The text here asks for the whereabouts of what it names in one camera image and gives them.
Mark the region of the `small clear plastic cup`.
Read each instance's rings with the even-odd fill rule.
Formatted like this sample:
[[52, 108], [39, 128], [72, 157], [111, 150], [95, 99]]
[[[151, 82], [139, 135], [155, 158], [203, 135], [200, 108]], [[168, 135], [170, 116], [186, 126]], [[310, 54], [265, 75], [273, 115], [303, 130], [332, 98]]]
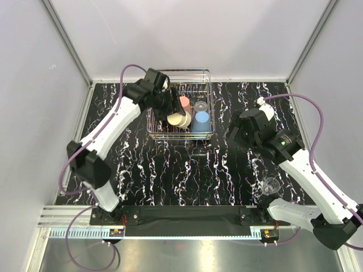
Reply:
[[266, 178], [261, 186], [262, 193], [267, 196], [278, 193], [280, 189], [281, 189], [281, 184], [279, 180], [273, 177]]

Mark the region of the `pink plastic cup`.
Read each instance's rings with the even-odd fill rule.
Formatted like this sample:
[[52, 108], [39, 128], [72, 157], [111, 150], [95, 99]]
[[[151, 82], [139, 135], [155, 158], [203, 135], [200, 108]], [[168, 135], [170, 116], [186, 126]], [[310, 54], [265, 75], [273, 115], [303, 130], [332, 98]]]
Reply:
[[187, 98], [186, 96], [180, 96], [179, 99], [183, 109], [189, 114], [191, 114], [191, 105], [189, 98]]

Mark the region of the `blue plastic cup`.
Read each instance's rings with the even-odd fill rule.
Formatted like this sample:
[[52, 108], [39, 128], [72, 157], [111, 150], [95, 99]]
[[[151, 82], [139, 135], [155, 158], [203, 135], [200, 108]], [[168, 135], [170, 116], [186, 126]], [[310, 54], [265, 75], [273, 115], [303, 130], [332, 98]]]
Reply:
[[210, 117], [206, 111], [197, 112], [193, 119], [194, 133], [206, 133], [210, 132]]

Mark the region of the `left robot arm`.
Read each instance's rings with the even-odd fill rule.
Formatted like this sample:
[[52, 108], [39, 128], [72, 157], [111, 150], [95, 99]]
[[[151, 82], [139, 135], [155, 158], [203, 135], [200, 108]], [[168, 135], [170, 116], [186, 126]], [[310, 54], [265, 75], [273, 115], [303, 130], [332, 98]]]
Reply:
[[126, 127], [147, 109], [153, 110], [157, 120], [166, 120], [174, 113], [185, 115], [169, 76], [152, 68], [134, 83], [121, 83], [114, 106], [96, 128], [80, 142], [70, 141], [66, 147], [65, 166], [92, 193], [97, 206], [103, 210], [102, 218], [110, 225], [121, 221], [122, 211], [117, 208], [120, 200], [112, 188], [111, 168], [105, 159]]

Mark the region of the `metal cup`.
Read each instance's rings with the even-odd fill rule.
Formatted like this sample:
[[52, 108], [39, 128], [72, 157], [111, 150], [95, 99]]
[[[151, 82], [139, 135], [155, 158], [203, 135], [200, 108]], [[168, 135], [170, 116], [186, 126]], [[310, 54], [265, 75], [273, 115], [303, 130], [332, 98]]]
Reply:
[[186, 112], [185, 116], [180, 113], [174, 113], [167, 116], [167, 122], [178, 128], [187, 128], [191, 124], [191, 115]]

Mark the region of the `clear faceted glass tumbler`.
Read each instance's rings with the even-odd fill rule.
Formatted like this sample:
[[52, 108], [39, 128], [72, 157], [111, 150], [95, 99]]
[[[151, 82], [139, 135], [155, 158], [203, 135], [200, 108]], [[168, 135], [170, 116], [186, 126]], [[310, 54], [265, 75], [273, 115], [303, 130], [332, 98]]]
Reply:
[[197, 101], [194, 104], [195, 112], [207, 112], [208, 111], [208, 103], [205, 101]]

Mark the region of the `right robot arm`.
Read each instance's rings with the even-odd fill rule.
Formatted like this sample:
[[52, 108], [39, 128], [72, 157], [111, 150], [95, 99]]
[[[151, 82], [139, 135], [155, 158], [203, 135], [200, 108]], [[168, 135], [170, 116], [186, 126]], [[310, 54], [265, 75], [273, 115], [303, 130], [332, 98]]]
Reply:
[[306, 229], [325, 247], [337, 250], [362, 226], [362, 205], [347, 197], [324, 173], [311, 169], [309, 151], [286, 129], [272, 125], [273, 109], [236, 110], [224, 133], [243, 149], [279, 166], [310, 196], [316, 207], [293, 204], [269, 193], [261, 198], [257, 219], [263, 225], [283, 221]]

